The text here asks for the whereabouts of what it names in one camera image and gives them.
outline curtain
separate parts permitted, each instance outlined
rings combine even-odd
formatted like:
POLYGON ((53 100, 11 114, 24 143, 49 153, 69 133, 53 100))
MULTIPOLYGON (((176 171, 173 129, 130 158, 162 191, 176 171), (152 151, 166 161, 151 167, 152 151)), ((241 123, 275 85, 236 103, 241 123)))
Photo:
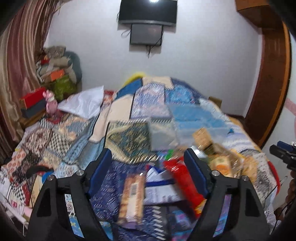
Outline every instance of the curtain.
POLYGON ((19 99, 40 86, 35 64, 58 0, 29 0, 0 36, 0 163, 23 136, 19 99))

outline red box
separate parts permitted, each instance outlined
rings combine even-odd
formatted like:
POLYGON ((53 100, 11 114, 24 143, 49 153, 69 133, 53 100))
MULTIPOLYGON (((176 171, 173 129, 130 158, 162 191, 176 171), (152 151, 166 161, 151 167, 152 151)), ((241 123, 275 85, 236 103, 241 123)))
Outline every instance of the red box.
POLYGON ((20 98, 21 108, 28 109, 35 105, 37 102, 41 101, 43 99, 43 92, 45 91, 46 89, 44 87, 41 87, 39 89, 35 89, 33 93, 29 93, 20 98))

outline white wall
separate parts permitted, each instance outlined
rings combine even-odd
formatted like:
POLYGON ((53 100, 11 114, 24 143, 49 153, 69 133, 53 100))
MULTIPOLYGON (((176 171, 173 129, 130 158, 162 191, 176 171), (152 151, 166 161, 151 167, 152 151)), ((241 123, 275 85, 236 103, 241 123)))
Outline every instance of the white wall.
POLYGON ((222 99, 224 112, 244 113, 258 78, 261 37, 236 12, 234 0, 179 0, 175 32, 166 28, 161 53, 149 59, 143 49, 129 47, 129 37, 121 37, 119 7, 120 0, 73 0, 53 16, 46 44, 65 45, 79 55, 83 89, 116 90, 144 71, 184 80, 222 99))
MULTIPOLYGON (((296 42, 293 36, 291 36, 291 45, 292 45, 292 69, 291 69, 291 78, 289 89, 287 93, 287 97, 294 103, 296 103, 296 42)), ((287 175, 289 178, 281 187, 280 193, 276 196, 273 206, 274 208, 278 208, 285 202, 285 198, 287 196, 287 190, 289 188, 290 180, 292 179, 290 176, 290 171, 287 169, 287 165, 283 163, 279 158, 271 155, 269 153, 269 147, 273 144, 277 144, 278 141, 283 141, 286 143, 291 143, 295 141, 295 133, 294 133, 294 120, 295 116, 285 107, 279 117, 279 120, 270 136, 268 141, 266 142, 262 151, 264 151, 269 158, 269 160, 275 165, 277 169, 280 180, 284 179, 287 175)))

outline brown wooden panel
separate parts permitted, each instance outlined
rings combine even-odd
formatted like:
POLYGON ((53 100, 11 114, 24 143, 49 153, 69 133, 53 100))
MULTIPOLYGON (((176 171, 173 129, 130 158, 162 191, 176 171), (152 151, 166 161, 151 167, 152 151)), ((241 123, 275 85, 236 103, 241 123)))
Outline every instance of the brown wooden panel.
POLYGON ((267 0, 235 0, 237 11, 257 6, 268 5, 267 0))
POLYGON ((261 69, 245 118, 248 134, 258 146, 266 142, 280 115, 291 67, 291 45, 286 26, 262 31, 261 69))
POLYGON ((238 12, 259 28, 282 28, 280 17, 270 8, 270 6, 246 8, 239 10, 238 12))

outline white pillow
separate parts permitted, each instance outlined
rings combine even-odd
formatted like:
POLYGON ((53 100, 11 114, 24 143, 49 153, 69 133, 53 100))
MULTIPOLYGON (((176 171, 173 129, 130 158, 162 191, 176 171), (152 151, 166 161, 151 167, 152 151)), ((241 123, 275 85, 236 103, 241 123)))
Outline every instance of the white pillow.
POLYGON ((96 87, 69 96, 58 105, 58 109, 90 119, 100 113, 104 99, 104 86, 96 87))

